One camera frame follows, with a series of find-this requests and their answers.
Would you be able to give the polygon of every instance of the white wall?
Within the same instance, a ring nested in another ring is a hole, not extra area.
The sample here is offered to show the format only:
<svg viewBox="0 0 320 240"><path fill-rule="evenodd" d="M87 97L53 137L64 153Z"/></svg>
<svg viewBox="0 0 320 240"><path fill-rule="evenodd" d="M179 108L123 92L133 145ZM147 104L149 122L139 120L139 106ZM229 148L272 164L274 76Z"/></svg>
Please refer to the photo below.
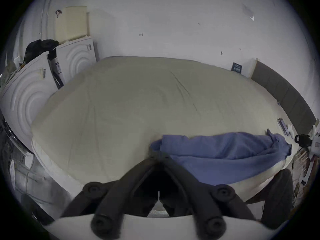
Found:
<svg viewBox="0 0 320 240"><path fill-rule="evenodd" d="M49 11L45 21L42 16L43 38L54 39L57 9L86 5L99 58L172 57L225 69L236 62L243 65L245 76L258 58L287 79L320 118L320 60L305 26L286 0L45 1ZM243 5L253 11L254 21ZM33 35L38 39L32 33L34 26L39 28L39 22L24 26L30 28L25 30L30 33L28 39Z"/></svg>

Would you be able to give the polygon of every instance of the headboard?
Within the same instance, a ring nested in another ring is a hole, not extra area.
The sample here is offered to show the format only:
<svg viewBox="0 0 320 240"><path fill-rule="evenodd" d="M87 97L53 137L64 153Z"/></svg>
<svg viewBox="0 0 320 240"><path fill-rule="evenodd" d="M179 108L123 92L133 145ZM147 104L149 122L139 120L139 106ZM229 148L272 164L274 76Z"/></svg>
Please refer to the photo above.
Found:
<svg viewBox="0 0 320 240"><path fill-rule="evenodd" d="M286 79L259 61L251 79L280 103L299 135L309 134L316 118L304 98Z"/></svg>

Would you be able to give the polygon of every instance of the blue blanket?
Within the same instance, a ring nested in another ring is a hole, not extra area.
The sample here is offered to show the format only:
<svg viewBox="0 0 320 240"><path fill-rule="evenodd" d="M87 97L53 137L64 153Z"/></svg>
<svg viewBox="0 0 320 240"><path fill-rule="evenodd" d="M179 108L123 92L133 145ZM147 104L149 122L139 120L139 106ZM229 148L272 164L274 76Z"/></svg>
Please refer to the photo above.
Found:
<svg viewBox="0 0 320 240"><path fill-rule="evenodd" d="M163 135L151 144L169 154L200 182L218 185L239 182L271 168L291 155L292 146L280 134L230 132L188 138Z"/></svg>

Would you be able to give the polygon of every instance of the bed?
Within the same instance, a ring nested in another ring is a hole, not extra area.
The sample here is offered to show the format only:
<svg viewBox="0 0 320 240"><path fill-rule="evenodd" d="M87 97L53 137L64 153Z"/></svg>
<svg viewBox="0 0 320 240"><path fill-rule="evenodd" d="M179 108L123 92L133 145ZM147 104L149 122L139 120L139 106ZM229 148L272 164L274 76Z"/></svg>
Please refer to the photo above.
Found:
<svg viewBox="0 0 320 240"><path fill-rule="evenodd" d="M75 196L87 182L121 178L163 134L282 134L291 124L275 98L253 80L207 64L172 58L110 57L54 93L32 123L32 148L54 180ZM230 184L246 201L298 150L252 178Z"/></svg>

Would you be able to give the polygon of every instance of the black bag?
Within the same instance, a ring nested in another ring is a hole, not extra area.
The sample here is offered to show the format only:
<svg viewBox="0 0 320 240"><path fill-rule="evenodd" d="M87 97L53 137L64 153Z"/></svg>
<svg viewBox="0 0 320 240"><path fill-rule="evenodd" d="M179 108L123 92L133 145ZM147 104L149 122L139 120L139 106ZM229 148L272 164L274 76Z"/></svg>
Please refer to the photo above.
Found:
<svg viewBox="0 0 320 240"><path fill-rule="evenodd" d="M27 64L30 61L32 61L34 58L41 55L42 53L53 50L58 45L59 45L59 42L52 39L47 39L43 41L39 39L34 42L31 42L26 47L24 62L26 62Z"/></svg>

